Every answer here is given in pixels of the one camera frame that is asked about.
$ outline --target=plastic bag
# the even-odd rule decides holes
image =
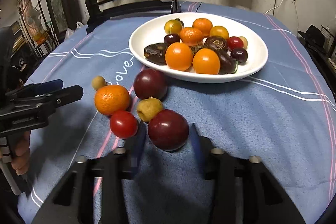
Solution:
[[[65,39],[68,39],[68,38],[71,37],[73,34],[74,34],[74,31],[68,28],[68,29],[67,29],[67,32],[65,33],[65,38],[64,38],[64,40],[65,40]]]
[[[79,22],[79,21],[77,21],[76,24],[77,24],[77,29],[76,30],[78,30],[78,29],[80,29],[84,26],[84,24],[82,22]]]

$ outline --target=human hand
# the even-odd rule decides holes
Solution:
[[[17,143],[15,147],[16,157],[12,159],[12,167],[16,170],[18,175],[23,175],[29,168],[29,156],[30,156],[30,131],[24,133],[23,137]]]

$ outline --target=white oval dish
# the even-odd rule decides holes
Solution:
[[[150,44],[162,43],[166,35],[165,23],[170,19],[179,18],[185,27],[192,27],[197,18],[207,18],[214,26],[224,26],[229,35],[246,37],[248,40],[248,59],[245,65],[238,65],[238,70],[230,75],[204,75],[194,73],[192,67],[188,71],[170,69],[168,66],[154,64],[144,57],[144,49]],[[245,78],[261,70],[268,59],[268,49],[265,42],[250,28],[234,20],[206,13],[178,13],[154,18],[138,27],[129,39],[129,48],[137,60],[147,67],[160,70],[163,73],[180,80],[197,83],[225,83]]]

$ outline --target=orange fruit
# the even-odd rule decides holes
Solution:
[[[186,44],[176,42],[168,47],[165,59],[171,69],[184,71],[191,66],[193,53]]]
[[[203,48],[195,54],[193,67],[196,73],[217,75],[221,68],[221,62],[214,51],[208,48]]]
[[[94,104],[103,115],[112,115],[117,110],[126,110],[131,103],[128,90],[121,85],[107,85],[97,90]]]
[[[224,39],[228,39],[229,36],[229,32],[227,31],[227,29],[223,26],[214,26],[211,28],[210,30],[210,36],[213,37],[223,37]]]
[[[207,18],[198,18],[193,23],[193,28],[199,29],[204,37],[208,37],[210,35],[210,30],[213,27],[211,21]]]
[[[180,31],[179,36],[183,43],[187,44],[188,46],[196,46],[203,44],[203,33],[201,30],[192,28],[192,27],[185,27]]]

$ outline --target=blue tablecloth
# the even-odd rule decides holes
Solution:
[[[260,13],[230,7],[183,3],[182,10],[221,15],[254,30],[266,43],[265,67],[245,79],[197,84],[172,78],[164,106],[195,122],[199,133],[231,155],[259,155],[313,224],[335,188],[335,100],[308,53],[281,22]],[[27,224],[78,155],[96,158],[122,141],[109,130],[109,118],[95,109],[91,80],[102,75],[126,87],[136,105],[135,75],[143,69],[128,40],[142,23],[162,15],[128,15],[106,21],[86,35],[85,27],[51,53],[28,83],[62,79],[80,85],[82,100],[58,109],[50,125],[31,134],[31,193],[22,194],[19,212]],[[179,153],[158,150],[147,140],[139,174],[124,181],[130,223],[207,222],[212,181],[198,174],[190,143]],[[96,181],[95,216],[99,220],[101,181]]]

